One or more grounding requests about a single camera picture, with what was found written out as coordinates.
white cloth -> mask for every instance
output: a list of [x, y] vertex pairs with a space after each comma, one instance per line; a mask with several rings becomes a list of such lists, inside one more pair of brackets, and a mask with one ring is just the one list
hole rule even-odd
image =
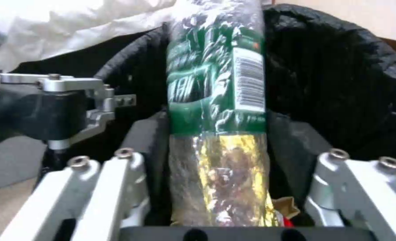
[[0, 0], [0, 70], [157, 28], [176, 0]]

plastic wrap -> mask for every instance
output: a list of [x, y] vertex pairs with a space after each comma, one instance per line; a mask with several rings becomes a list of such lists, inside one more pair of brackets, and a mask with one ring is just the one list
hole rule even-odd
[[172, 218], [187, 226], [277, 225], [267, 191], [260, 1], [179, 6], [167, 56]]
[[0, 0], [0, 70], [144, 32], [170, 20], [175, 0]]

red object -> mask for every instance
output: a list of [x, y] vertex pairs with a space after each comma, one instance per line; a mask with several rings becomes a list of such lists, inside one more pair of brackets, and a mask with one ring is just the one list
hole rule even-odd
[[287, 218], [283, 218], [283, 221], [284, 221], [284, 227], [293, 227], [293, 223]]

green bottle label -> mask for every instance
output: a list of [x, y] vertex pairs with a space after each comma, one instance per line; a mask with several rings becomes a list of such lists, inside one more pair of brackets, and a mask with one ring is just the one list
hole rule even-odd
[[191, 29], [169, 45], [172, 134], [266, 131], [263, 38], [224, 25]]

silver linkage arm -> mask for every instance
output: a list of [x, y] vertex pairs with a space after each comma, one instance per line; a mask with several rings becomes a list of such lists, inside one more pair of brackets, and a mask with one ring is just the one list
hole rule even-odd
[[121, 227], [142, 226], [149, 209], [143, 156], [119, 149], [104, 163], [71, 240], [115, 241]]
[[350, 160], [339, 149], [321, 154], [305, 209], [319, 226], [343, 226], [342, 214], [378, 240], [396, 241], [396, 159]]
[[0, 241], [53, 240], [64, 219], [80, 216], [97, 182], [100, 164], [80, 156], [71, 159], [68, 165], [44, 177]]

